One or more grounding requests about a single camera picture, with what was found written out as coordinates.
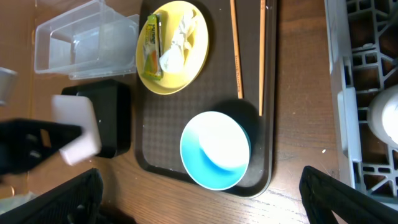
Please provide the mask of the blue plastic bowl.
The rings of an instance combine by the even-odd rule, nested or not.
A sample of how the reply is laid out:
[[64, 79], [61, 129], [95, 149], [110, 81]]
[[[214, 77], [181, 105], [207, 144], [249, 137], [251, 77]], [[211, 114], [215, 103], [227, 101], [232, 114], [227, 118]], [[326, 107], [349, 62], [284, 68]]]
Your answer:
[[251, 140], [232, 117], [217, 111], [194, 116], [180, 138], [180, 157], [188, 175], [202, 187], [222, 191], [245, 175]]

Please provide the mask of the left wooden chopstick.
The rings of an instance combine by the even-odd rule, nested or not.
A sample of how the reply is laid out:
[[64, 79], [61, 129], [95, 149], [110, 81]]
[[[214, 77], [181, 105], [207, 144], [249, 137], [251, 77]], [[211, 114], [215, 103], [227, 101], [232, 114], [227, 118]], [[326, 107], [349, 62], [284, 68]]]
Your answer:
[[236, 21], [236, 6], [235, 0], [230, 0], [230, 10], [231, 10], [231, 26], [233, 32], [233, 46], [234, 46], [234, 63], [235, 63], [235, 71], [236, 71], [236, 83], [237, 83], [237, 91], [238, 98], [243, 99], [243, 84], [242, 84], [242, 75], [241, 75], [241, 66], [240, 66], [240, 55], [239, 55], [239, 39], [238, 39], [238, 28]]

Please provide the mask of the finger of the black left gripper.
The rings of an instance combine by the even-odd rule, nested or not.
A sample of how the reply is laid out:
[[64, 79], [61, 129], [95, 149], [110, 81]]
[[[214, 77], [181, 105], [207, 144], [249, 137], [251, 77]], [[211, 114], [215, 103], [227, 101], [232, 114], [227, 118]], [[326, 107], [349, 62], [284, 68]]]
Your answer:
[[1, 174], [21, 174], [37, 167], [78, 133], [77, 128], [48, 121], [1, 121]]

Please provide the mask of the right wooden chopstick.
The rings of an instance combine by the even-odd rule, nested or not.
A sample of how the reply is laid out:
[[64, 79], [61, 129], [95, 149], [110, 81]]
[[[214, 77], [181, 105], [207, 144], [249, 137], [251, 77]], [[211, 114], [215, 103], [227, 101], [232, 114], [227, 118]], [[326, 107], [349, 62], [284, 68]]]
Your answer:
[[259, 116], [263, 115], [265, 69], [266, 0], [261, 0], [259, 28]]

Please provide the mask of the grey dishwasher rack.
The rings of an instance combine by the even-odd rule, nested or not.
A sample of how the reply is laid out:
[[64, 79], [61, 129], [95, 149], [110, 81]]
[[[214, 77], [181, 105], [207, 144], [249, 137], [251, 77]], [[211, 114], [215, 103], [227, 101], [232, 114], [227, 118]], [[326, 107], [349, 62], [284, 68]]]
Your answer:
[[367, 111], [397, 85], [397, 0], [325, 0], [340, 180], [397, 208], [397, 148], [370, 130]]

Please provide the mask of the clear plastic bin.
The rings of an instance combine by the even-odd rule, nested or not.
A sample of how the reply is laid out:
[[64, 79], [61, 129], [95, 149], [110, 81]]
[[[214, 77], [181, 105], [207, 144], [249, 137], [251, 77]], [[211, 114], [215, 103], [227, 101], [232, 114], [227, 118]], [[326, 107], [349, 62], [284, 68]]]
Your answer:
[[71, 80], [135, 73], [139, 15], [90, 1], [37, 26], [34, 71]]

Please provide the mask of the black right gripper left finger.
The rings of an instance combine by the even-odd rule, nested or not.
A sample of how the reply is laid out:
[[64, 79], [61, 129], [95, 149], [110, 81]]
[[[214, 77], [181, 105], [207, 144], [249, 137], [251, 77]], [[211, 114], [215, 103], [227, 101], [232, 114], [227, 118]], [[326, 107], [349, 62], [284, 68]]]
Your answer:
[[1, 223], [96, 223], [103, 180], [92, 168], [1, 215]]

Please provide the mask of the wooden chopstick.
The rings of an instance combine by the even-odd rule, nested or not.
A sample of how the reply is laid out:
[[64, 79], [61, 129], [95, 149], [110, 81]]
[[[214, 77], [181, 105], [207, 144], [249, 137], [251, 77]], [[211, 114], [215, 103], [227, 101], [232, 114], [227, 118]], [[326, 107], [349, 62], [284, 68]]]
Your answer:
[[259, 28], [259, 116], [263, 115], [265, 69], [266, 0], [261, 0]]
[[231, 10], [231, 26], [233, 32], [233, 46], [234, 46], [234, 63], [235, 63], [235, 71], [236, 71], [236, 83], [237, 83], [237, 91], [238, 98], [243, 99], [243, 84], [242, 84], [242, 75], [241, 75], [241, 66], [240, 66], [240, 55], [239, 55], [239, 39], [238, 39], [238, 28], [236, 21], [236, 6], [235, 0], [230, 0], [230, 10]]

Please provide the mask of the white tissue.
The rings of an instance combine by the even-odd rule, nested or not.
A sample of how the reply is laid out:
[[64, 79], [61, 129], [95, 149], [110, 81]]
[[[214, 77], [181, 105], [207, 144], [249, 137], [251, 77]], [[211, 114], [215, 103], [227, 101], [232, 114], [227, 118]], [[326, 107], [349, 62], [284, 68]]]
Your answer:
[[185, 50], [192, 45], [187, 40], [197, 26], [197, 17], [193, 10], [186, 11], [175, 29], [170, 47], [160, 57], [160, 67], [163, 72], [179, 73], [185, 63]]

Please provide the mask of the white plastic cup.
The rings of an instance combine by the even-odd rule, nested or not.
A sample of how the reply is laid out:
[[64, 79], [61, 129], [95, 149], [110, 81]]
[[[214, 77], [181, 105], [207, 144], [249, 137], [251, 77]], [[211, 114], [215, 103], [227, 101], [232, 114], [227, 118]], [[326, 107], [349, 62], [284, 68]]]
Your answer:
[[378, 139], [397, 148], [397, 85], [381, 91], [371, 101], [367, 121]]

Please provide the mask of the dark brown serving tray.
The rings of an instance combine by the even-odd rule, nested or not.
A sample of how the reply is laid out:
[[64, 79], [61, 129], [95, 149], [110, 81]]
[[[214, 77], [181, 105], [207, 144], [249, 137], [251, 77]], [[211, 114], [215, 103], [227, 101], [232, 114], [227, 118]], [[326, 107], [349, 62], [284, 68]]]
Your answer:
[[228, 1], [194, 1], [204, 15], [209, 51], [202, 71], [186, 88], [158, 95], [138, 81], [135, 88], [134, 153], [139, 166], [156, 174], [191, 182], [180, 158], [185, 125], [204, 111], [235, 119], [248, 133], [252, 155], [243, 179], [230, 195], [254, 198], [269, 186], [274, 138], [277, 2], [266, 1], [264, 89], [259, 89], [259, 1], [237, 1], [243, 99], [237, 96], [233, 34]]

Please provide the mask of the green yellow snack wrapper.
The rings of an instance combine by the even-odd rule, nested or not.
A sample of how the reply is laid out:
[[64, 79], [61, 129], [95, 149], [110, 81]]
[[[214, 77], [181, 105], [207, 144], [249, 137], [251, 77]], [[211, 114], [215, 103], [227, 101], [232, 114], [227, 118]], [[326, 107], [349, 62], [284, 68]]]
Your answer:
[[144, 27], [144, 73], [147, 79], [161, 80], [163, 77], [160, 67], [159, 23], [156, 14], [147, 17]]

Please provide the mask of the white pink bowl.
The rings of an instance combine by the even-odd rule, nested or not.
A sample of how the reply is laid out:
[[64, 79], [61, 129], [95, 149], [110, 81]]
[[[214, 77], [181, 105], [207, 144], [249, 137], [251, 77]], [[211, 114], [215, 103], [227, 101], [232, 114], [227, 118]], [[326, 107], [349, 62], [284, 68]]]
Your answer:
[[63, 160], [74, 166], [100, 153], [102, 148], [95, 111], [85, 96], [54, 95], [52, 114], [56, 123], [77, 128], [79, 133], [60, 148]]

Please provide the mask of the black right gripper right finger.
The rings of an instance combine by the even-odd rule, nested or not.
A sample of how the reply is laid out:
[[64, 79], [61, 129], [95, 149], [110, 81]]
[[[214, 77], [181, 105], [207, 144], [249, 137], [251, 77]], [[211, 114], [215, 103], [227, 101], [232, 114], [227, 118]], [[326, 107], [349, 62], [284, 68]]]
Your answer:
[[303, 168], [299, 191], [310, 223], [397, 224], [397, 211], [312, 166]]

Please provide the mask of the black waste tray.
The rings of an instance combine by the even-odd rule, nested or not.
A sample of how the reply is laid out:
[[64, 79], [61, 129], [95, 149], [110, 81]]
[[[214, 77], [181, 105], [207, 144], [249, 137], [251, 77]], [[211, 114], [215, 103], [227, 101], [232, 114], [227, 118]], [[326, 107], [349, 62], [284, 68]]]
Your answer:
[[131, 147], [131, 91], [113, 79], [70, 86], [63, 95], [85, 96], [93, 104], [102, 148], [97, 155], [114, 158]]

